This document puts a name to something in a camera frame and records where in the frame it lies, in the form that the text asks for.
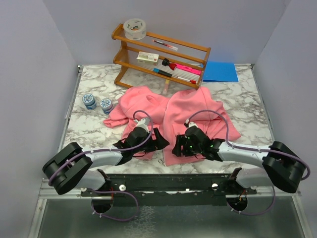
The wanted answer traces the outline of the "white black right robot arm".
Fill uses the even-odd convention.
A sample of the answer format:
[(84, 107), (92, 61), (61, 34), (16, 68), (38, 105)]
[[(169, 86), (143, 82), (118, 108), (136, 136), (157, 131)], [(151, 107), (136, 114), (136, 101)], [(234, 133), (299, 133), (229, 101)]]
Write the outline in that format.
[(297, 155), (282, 142), (270, 146), (232, 144), (224, 139), (210, 139), (197, 126), (176, 137), (172, 153), (177, 156), (202, 155), (211, 161), (234, 161), (253, 165), (252, 169), (236, 169), (227, 182), (228, 190), (238, 194), (252, 186), (271, 186), (295, 193), (302, 180), (305, 166)]

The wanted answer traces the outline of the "pink zip jacket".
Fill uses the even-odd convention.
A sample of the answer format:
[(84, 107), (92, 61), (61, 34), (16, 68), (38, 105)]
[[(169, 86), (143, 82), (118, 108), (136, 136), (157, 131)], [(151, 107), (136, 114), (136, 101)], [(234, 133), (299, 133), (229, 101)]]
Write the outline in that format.
[(167, 166), (193, 163), (202, 158), (177, 157), (172, 154), (176, 136), (184, 134), (184, 122), (190, 116), (193, 116), (192, 120), (209, 138), (227, 137), (234, 141), (241, 136), (226, 113), (223, 103), (213, 100), (206, 87), (179, 91), (170, 98), (152, 92), (147, 86), (132, 87), (118, 99), (118, 104), (103, 123), (109, 128), (125, 125), (122, 138), (126, 138), (136, 125), (133, 118), (141, 119), (145, 116), (140, 111), (151, 116), (154, 127), (158, 128), (170, 143), (163, 150), (164, 163)]

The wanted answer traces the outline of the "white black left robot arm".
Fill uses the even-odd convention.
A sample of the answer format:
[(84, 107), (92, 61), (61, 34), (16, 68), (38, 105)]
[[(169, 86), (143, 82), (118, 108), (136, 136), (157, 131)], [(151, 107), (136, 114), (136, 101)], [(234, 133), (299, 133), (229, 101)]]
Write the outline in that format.
[(109, 191), (109, 183), (103, 172), (88, 173), (90, 168), (100, 166), (118, 166), (129, 162), (139, 152), (149, 153), (162, 150), (169, 142), (157, 128), (151, 132), (142, 127), (135, 127), (126, 138), (113, 144), (110, 148), (83, 151), (76, 142), (69, 143), (42, 167), (59, 195), (68, 193), (76, 187), (87, 187), (97, 195), (105, 195)]

